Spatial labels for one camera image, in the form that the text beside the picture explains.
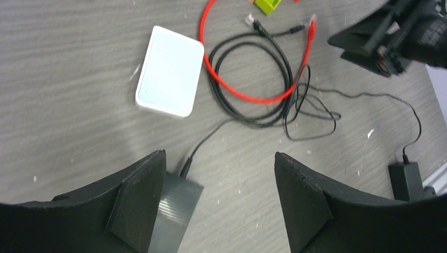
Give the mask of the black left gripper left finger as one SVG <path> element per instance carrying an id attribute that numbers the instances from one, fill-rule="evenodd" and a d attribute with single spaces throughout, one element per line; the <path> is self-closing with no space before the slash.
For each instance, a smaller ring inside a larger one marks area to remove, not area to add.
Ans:
<path id="1" fill-rule="evenodd" d="M 50 201 L 1 204 L 1 252 L 147 252 L 166 152 Z"/>

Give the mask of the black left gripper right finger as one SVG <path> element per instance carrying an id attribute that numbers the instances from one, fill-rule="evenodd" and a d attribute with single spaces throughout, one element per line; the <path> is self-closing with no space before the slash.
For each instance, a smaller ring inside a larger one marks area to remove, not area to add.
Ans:
<path id="1" fill-rule="evenodd" d="M 292 252 L 446 252 L 446 195 L 406 202 L 369 194 L 285 153 L 275 177 Z"/>

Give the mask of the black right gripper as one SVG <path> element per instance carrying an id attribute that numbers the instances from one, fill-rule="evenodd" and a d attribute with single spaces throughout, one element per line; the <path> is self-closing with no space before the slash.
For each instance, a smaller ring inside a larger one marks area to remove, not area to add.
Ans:
<path id="1" fill-rule="evenodd" d="M 384 77 L 411 62 L 445 69 L 446 1 L 388 1 L 327 42 L 343 50 L 342 59 Z"/>

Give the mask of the black network switch blue ports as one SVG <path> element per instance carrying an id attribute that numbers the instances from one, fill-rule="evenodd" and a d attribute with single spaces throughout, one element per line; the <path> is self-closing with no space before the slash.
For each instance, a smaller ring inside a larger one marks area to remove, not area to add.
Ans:
<path id="1" fill-rule="evenodd" d="M 178 251 L 202 192 L 202 185 L 166 173 L 148 252 Z"/>

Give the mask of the white router box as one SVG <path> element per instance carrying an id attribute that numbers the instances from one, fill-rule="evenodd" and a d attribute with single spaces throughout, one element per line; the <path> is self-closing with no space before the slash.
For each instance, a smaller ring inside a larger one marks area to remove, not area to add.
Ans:
<path id="1" fill-rule="evenodd" d="M 180 118 L 189 116 L 204 54 L 199 41 L 154 26 L 135 92 L 136 105 Z"/>

